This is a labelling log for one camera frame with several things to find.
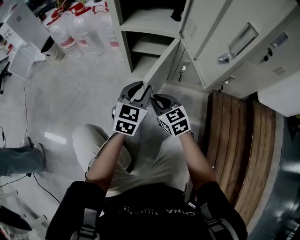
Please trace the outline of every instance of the tiled floor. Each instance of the tiled floor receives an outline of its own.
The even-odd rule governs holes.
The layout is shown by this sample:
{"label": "tiled floor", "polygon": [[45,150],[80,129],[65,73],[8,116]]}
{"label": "tiled floor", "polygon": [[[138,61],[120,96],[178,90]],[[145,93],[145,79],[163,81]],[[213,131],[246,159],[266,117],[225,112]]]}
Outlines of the tiled floor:
{"label": "tiled floor", "polygon": [[[72,132],[79,124],[91,123],[112,133],[112,107],[122,88],[132,82],[124,63],[120,62],[120,53],[110,48],[98,58],[65,56],[59,62],[34,65],[26,82],[27,136],[32,142],[43,144],[46,172],[36,174],[37,180],[59,200],[73,181],[84,180],[84,172],[72,147]],[[0,95],[0,126],[4,128],[7,147],[18,147],[25,134],[24,83],[12,76],[6,82],[4,95]],[[207,93],[172,85],[165,85],[162,92],[173,95],[185,106],[192,130],[197,134],[202,102]],[[57,135],[66,143],[49,140],[45,133]],[[139,156],[138,159],[143,160],[138,161],[136,167],[144,169],[167,137],[158,126],[152,107],[140,129],[140,136],[140,152],[146,158]],[[0,184],[20,177],[1,177]],[[17,203],[31,209],[33,216],[45,215],[48,221],[51,220],[58,203],[37,185],[33,177],[2,188],[5,192],[12,189],[19,193]]]}

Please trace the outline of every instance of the shoe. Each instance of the shoe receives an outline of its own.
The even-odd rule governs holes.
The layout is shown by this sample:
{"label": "shoe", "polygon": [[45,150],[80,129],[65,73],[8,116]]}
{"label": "shoe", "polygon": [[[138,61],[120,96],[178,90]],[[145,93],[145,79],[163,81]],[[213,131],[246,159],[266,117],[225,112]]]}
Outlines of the shoe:
{"label": "shoe", "polygon": [[20,147],[31,147],[29,137],[24,137]]}
{"label": "shoe", "polygon": [[43,147],[42,147],[42,145],[41,145],[40,143],[35,144],[35,145],[33,146],[33,148],[38,149],[38,150],[42,153],[43,158],[44,158],[44,150],[43,150]]}

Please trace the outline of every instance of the person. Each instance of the person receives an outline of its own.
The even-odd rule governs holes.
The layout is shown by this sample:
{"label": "person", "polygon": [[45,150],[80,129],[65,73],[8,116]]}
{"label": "person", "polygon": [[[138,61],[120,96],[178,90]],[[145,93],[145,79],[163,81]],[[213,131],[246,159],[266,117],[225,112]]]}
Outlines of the person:
{"label": "person", "polygon": [[27,137],[24,137],[19,148],[0,149],[0,176],[44,170],[45,159],[41,144],[37,143],[31,148]]}
{"label": "person", "polygon": [[[75,130],[73,147],[84,171],[107,138],[91,124]],[[48,227],[47,240],[71,239],[82,229],[86,208],[95,209],[97,217],[104,212],[95,226],[100,239],[247,238],[242,218],[191,134],[164,140],[152,167],[142,174],[126,171],[130,155],[124,140],[125,135],[115,135],[94,159],[85,182],[69,187]],[[196,190],[195,209],[183,201],[186,171]]]}

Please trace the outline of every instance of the open locker door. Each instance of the open locker door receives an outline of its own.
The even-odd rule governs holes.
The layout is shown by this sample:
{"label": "open locker door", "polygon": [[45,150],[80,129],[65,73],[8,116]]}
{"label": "open locker door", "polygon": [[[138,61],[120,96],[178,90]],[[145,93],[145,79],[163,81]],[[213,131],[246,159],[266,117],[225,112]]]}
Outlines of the open locker door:
{"label": "open locker door", "polygon": [[143,78],[144,86],[150,85],[153,93],[158,93],[168,78],[180,40],[174,39]]}

